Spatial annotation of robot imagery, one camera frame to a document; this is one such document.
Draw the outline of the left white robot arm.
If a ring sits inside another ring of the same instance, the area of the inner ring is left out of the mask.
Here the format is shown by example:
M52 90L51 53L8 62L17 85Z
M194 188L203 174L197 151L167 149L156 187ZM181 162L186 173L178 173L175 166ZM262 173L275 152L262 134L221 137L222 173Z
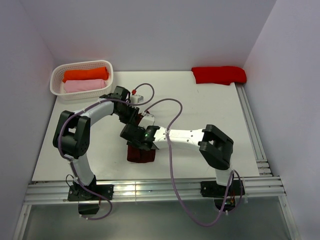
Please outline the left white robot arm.
M53 146L70 165L73 176L70 191L78 200L93 200L102 195L98 193L96 176L87 157L91 127L113 114L119 117L121 123L132 123L139 112L136 106L144 100L143 96L135 95L135 92L117 86L112 93L100 96L96 103L82 110L65 110L60 114Z

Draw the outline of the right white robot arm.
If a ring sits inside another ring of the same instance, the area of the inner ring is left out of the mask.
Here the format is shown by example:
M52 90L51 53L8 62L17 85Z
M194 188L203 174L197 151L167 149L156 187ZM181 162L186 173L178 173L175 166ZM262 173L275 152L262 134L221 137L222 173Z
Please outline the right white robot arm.
M143 128L126 124L120 137L140 150L178 148L199 152L215 170L217 191L227 195L234 188L231 177L234 141L215 125L208 124L204 129L176 130L157 125Z

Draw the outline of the dark red t-shirt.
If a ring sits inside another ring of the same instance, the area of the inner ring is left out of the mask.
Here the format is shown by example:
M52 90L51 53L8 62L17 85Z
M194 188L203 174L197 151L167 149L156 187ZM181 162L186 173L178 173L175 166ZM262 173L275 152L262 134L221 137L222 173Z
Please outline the dark red t-shirt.
M140 114L137 115L136 123L129 123L138 126L140 121ZM144 164L144 163L151 163L155 160L156 155L156 147L154 145L155 140L155 133L157 131L158 127L155 127L155 124L153 126L148 126L147 130L150 131L150 136L152 137L152 149L151 150L142 150L135 148L131 145L128 145L127 143L127 161L131 163L138 163L138 164Z

